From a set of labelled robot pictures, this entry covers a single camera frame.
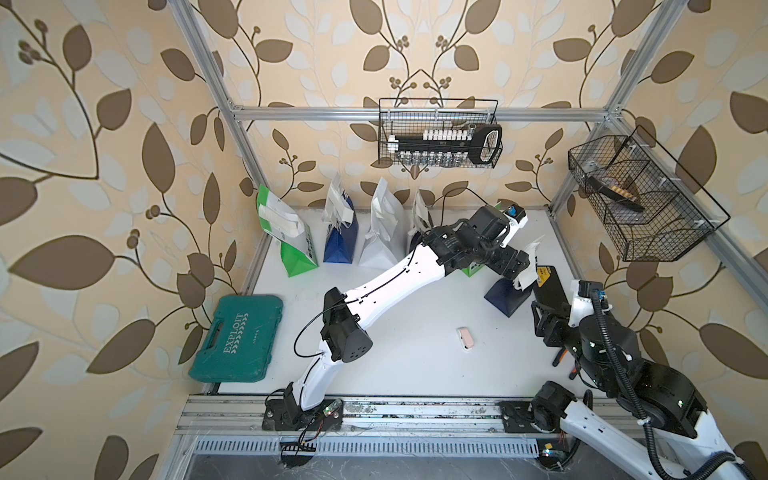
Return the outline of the dark navy small bag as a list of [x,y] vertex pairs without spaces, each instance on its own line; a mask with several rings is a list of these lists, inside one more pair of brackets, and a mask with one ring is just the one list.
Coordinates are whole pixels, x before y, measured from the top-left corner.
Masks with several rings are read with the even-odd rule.
[[411,209],[411,229],[408,232],[408,252],[412,252],[422,241],[426,232],[434,226],[431,213],[423,195],[418,192]]

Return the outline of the small green paper bag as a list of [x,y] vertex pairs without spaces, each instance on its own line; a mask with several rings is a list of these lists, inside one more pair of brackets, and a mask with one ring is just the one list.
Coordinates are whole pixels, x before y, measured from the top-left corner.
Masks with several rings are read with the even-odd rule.
[[470,266],[468,266],[468,267],[466,267],[466,268],[463,268],[463,269],[462,269],[462,272],[463,272],[463,273],[464,273],[464,274],[465,274],[467,277],[472,277],[472,276],[473,276],[473,275],[475,275],[475,274],[476,274],[478,271],[480,271],[482,268],[483,268],[483,265],[482,265],[482,264],[473,263],[473,264],[471,264]]

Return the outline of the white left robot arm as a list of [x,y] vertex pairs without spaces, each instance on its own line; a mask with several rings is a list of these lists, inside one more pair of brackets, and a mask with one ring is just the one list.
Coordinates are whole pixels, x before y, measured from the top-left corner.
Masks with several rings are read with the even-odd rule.
[[469,219],[427,230],[403,260],[373,280],[346,292],[328,290],[318,315],[321,341],[310,356],[314,362],[283,393],[291,420],[321,404],[341,365],[372,348],[367,329],[407,296],[473,264],[510,281],[533,267],[531,254],[510,245],[527,221],[527,212],[517,203],[505,209],[484,205]]

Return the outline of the large green white bag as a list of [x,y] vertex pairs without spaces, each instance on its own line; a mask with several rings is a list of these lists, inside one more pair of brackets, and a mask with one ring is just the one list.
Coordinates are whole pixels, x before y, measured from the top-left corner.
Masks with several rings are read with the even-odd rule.
[[289,277],[319,266],[312,234],[298,213],[261,185],[256,197],[259,222],[263,231],[280,242],[280,259]]

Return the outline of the white paper bag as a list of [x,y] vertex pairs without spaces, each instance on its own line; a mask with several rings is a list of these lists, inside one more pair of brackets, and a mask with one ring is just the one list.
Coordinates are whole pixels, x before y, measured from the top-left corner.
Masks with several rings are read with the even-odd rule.
[[401,202],[389,190],[388,182],[384,178],[379,180],[372,199],[379,196],[387,198],[394,207],[397,225],[394,228],[386,228],[377,224],[370,210],[370,227],[364,238],[358,265],[387,270],[406,256],[409,224]]

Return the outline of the small blue paper bag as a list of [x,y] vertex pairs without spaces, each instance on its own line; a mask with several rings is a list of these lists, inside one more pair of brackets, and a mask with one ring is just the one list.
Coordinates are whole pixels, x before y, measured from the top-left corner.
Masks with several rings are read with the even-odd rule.
[[359,222],[352,199],[347,198],[346,202],[352,209],[353,221],[349,225],[340,223],[328,227],[323,256],[325,263],[352,264],[354,261]]

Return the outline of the pink stapler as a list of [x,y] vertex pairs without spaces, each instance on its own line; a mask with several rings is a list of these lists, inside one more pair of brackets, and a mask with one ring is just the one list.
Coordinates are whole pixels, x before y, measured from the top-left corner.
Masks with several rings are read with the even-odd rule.
[[474,337],[467,327],[459,327],[457,329],[457,334],[463,349],[471,350],[474,348]]

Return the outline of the navy blue paper bag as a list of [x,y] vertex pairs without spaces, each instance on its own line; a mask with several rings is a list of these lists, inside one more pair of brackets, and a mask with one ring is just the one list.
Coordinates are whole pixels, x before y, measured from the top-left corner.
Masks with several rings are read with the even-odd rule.
[[512,280],[499,279],[484,295],[484,299],[493,305],[506,317],[511,317],[515,311],[527,301],[533,291],[533,284],[523,290],[515,287]]

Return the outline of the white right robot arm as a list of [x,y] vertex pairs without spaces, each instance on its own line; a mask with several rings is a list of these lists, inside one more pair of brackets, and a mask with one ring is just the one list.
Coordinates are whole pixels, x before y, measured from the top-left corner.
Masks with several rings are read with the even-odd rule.
[[531,310],[535,334],[573,353],[596,389],[634,417],[644,440],[608,425],[586,400],[554,381],[530,403],[528,420],[536,429],[572,435],[635,479],[753,478],[693,383],[642,357],[636,333],[614,318],[603,291],[576,294],[565,313],[538,301]]

